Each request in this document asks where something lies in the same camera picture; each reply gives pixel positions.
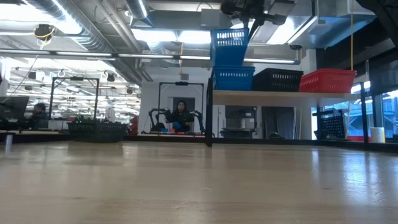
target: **red plastic basket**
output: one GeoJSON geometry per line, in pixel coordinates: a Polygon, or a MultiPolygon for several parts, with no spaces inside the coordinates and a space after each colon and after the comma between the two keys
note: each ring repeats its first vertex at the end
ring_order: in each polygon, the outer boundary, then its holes
{"type": "Polygon", "coordinates": [[[304,75],[298,91],[307,93],[351,93],[356,71],[319,69],[304,75]]]}

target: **ceiling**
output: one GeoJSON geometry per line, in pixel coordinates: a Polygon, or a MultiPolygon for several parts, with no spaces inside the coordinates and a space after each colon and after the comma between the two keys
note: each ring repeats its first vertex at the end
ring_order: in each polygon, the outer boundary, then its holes
{"type": "MultiPolygon", "coordinates": [[[[141,0],[147,4],[146,19],[132,19],[126,1],[133,0],[23,1],[29,4],[2,4],[0,6],[0,48],[2,49],[40,49],[42,42],[33,35],[33,30],[38,24],[51,24],[57,29],[44,50],[144,54],[180,54],[182,51],[184,55],[209,56],[209,30],[242,26],[239,20],[220,13],[221,0],[206,2],[141,0]],[[54,4],[53,7],[61,7],[62,10],[52,13],[51,8],[37,7],[38,3],[54,4]],[[64,21],[54,16],[57,13],[66,15],[63,18],[64,21]],[[89,48],[85,40],[95,40],[96,47],[89,48]]],[[[265,1],[266,11],[269,14],[285,15],[287,21],[282,26],[266,22],[260,27],[249,43],[246,58],[297,60],[297,52],[288,44],[302,45],[305,49],[325,48],[337,44],[349,35],[347,33],[349,9],[345,5],[347,1],[349,0],[320,1],[318,5],[312,0],[265,1]]],[[[374,19],[374,14],[356,5],[354,18],[355,30],[359,30],[374,19]]],[[[11,84],[14,85],[22,81],[34,58],[13,57],[8,58],[7,61],[12,67],[11,84]]],[[[109,62],[95,58],[90,60],[39,58],[35,61],[32,70],[43,73],[46,78],[28,79],[24,85],[32,84],[32,90],[27,91],[21,88],[14,94],[35,93],[31,96],[30,106],[40,100],[47,102],[49,98],[46,96],[50,91],[47,85],[50,85],[51,78],[57,77],[62,70],[66,77],[78,75],[85,78],[99,78],[100,86],[103,88],[114,87],[101,89],[100,95],[103,96],[101,102],[109,105],[126,105],[123,101],[112,102],[105,96],[125,96],[126,99],[139,102],[141,82],[179,81],[179,73],[182,71],[189,74],[190,82],[204,83],[211,74],[211,67],[210,61],[201,60],[183,61],[180,68],[178,60],[117,58],[115,62],[109,62]],[[113,83],[106,81],[104,74],[107,73],[115,74],[116,80],[113,83]],[[134,88],[133,94],[126,93],[128,87],[134,88]]],[[[9,92],[14,91],[13,85],[10,86],[9,92]]],[[[91,83],[85,81],[78,85],[90,86],[91,83]]],[[[66,91],[63,90],[66,89],[65,86],[60,85],[59,89],[61,93],[66,91]]],[[[91,97],[93,93],[95,89],[88,88],[78,93],[69,93],[69,95],[91,97]]],[[[89,108],[87,99],[80,101],[80,107],[86,108],[83,110],[87,113],[89,108]]],[[[124,114],[139,112],[139,105],[117,107],[120,109],[119,115],[123,118],[125,118],[124,114]]]]}

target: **wooden table surface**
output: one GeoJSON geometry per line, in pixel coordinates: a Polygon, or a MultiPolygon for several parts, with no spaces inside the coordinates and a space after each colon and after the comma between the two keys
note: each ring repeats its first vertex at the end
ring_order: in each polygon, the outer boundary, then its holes
{"type": "Polygon", "coordinates": [[[397,221],[391,154],[168,142],[0,148],[1,224],[397,221]]]}

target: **black storage bin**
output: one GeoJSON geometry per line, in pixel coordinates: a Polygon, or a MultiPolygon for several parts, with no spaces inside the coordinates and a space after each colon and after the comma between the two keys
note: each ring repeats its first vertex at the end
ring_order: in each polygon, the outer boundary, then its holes
{"type": "Polygon", "coordinates": [[[83,142],[118,142],[126,134],[126,124],[68,123],[72,139],[83,142]]]}
{"type": "Polygon", "coordinates": [[[266,68],[253,78],[254,91],[297,92],[303,71],[266,68]]]}

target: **woman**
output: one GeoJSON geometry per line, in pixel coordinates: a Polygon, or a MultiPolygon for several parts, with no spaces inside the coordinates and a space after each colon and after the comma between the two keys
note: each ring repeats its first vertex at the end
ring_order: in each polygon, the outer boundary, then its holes
{"type": "Polygon", "coordinates": [[[177,103],[177,108],[167,118],[168,123],[173,123],[173,127],[176,131],[189,131],[190,127],[186,122],[193,122],[193,116],[187,110],[187,104],[180,100],[177,103]]]}

